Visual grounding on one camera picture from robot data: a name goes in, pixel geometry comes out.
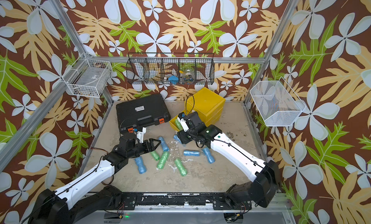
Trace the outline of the green trash bag roll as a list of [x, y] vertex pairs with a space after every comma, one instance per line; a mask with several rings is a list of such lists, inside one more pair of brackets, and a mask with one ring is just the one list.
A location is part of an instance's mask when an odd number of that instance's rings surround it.
[[151, 154], [151, 156], [153, 157], [153, 159], [155, 161], [159, 161], [160, 160], [160, 156], [159, 156], [159, 154], [155, 150], [152, 151], [150, 154]]
[[176, 158], [174, 160], [174, 163], [176, 165], [176, 167], [178, 168], [179, 172], [180, 172], [180, 175], [183, 177], [183, 176], [186, 176], [187, 175], [187, 170], [186, 168], [184, 167], [182, 161], [180, 158]]
[[175, 125], [176, 125], [176, 127], [178, 128], [179, 131], [182, 131], [183, 130], [183, 127], [182, 127], [182, 125], [181, 125], [181, 123], [180, 123], [180, 121], [178, 119], [176, 119], [174, 121], [174, 123], [175, 123]]
[[159, 162], [157, 164], [157, 169], [161, 170], [161, 169], [164, 169], [166, 163], [167, 163], [167, 160], [168, 160], [168, 157], [169, 157], [170, 153], [169, 151], [164, 151], [159, 159]]

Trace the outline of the yellow drawer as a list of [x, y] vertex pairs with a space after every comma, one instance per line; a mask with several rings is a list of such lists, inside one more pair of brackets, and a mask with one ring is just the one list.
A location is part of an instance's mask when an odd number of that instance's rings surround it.
[[178, 115], [176, 115], [174, 118], [172, 118], [169, 121], [169, 124], [172, 127], [172, 129], [174, 129], [176, 132], [182, 131], [184, 127], [185, 132], [187, 132], [190, 129], [190, 127], [186, 122], [186, 118], [187, 118], [186, 111], [184, 110]]

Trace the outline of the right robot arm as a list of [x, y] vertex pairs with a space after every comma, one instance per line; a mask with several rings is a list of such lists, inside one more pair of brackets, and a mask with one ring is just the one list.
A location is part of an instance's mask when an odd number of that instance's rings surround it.
[[195, 141], [197, 146], [218, 152], [248, 177], [248, 182], [234, 184], [225, 193], [226, 203], [230, 207], [249, 201], [253, 201], [256, 206], [268, 207], [280, 187], [277, 163], [273, 160], [266, 162], [250, 154], [215, 125], [182, 130], [177, 136], [183, 144]]

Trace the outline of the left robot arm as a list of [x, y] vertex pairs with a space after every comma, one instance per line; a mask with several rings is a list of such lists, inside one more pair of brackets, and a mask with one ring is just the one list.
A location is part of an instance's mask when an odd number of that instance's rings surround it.
[[39, 194], [31, 214], [26, 218], [29, 224], [74, 224], [97, 210], [118, 208], [122, 192], [112, 185], [89, 197], [85, 195], [99, 183], [112, 177], [128, 164], [129, 159], [156, 150], [159, 139], [140, 141], [135, 134], [126, 133], [119, 144], [89, 171], [69, 184]]

